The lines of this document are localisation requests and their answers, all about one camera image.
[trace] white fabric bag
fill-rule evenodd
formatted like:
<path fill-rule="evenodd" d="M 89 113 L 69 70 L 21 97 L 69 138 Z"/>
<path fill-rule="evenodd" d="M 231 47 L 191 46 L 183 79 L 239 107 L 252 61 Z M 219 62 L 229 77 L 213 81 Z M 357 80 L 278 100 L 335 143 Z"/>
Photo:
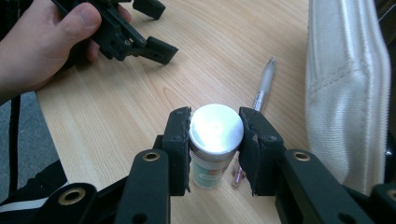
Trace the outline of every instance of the white fabric bag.
<path fill-rule="evenodd" d="M 310 150 L 336 179 L 382 183 L 390 65 L 372 0 L 311 0 L 305 112 Z"/>

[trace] wooden table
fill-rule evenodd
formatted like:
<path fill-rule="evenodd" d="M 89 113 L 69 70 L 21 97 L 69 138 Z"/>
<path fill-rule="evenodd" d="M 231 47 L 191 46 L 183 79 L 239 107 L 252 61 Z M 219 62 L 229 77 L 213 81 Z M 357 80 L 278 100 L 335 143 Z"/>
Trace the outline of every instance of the wooden table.
<path fill-rule="evenodd" d="M 252 106 L 262 69 L 276 73 L 263 114 L 287 148 L 308 148 L 304 75 L 308 0 L 162 0 L 158 21 L 132 10 L 132 26 L 179 48 L 168 65 L 103 55 L 58 75 L 37 93 L 70 182 L 103 189 L 129 174 L 134 156 L 150 149 L 174 109 Z M 173 197 L 172 223 L 277 223 L 274 197 L 251 197 L 246 179 L 232 187 L 232 166 L 217 189 Z"/>

